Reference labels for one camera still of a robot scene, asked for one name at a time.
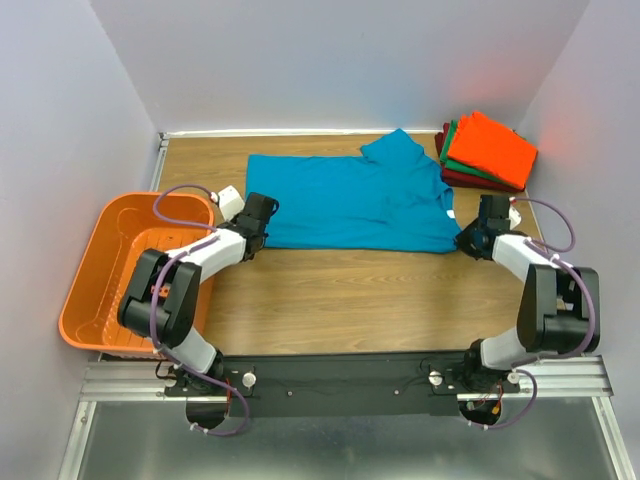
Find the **blue t shirt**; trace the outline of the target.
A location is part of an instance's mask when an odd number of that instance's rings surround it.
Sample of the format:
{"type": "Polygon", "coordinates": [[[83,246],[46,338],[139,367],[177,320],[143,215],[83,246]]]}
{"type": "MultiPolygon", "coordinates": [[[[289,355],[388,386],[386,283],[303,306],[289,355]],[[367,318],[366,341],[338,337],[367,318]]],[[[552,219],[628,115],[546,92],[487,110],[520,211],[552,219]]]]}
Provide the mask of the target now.
{"type": "Polygon", "coordinates": [[[252,154],[246,191],[279,203],[269,248],[446,254],[461,231],[439,164],[401,129],[356,156],[252,154]]]}

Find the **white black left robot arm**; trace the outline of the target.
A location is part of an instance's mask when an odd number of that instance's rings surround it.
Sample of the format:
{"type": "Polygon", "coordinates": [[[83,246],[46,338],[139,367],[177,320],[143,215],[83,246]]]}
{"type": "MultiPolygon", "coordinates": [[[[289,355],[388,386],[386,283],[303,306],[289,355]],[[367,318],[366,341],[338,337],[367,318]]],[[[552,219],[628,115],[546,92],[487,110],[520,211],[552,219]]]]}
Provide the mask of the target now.
{"type": "Polygon", "coordinates": [[[224,379],[223,354],[195,327],[200,286],[221,270],[253,259],[265,246],[267,226],[279,210],[276,199],[255,192],[242,198],[232,186],[211,192],[209,198],[223,214],[217,226],[172,219],[154,202],[159,219],[202,228],[207,234],[166,252],[143,251],[117,313],[120,326],[149,339],[154,349],[187,372],[188,384],[201,395],[233,388],[224,379]]]}

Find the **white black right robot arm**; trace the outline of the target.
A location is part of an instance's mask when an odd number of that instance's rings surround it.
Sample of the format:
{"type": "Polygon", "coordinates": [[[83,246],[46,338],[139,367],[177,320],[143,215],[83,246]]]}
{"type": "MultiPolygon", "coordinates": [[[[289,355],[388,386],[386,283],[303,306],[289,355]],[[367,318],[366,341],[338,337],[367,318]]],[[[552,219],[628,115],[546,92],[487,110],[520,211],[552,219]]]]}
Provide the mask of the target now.
{"type": "Polygon", "coordinates": [[[477,217],[455,237],[458,250],[505,268],[523,284],[515,326],[474,341],[464,354],[458,379],[474,392],[505,380],[517,367],[590,353],[600,341],[599,274],[560,257],[575,245],[574,231],[565,248],[518,231],[518,200],[483,194],[477,217]]]}

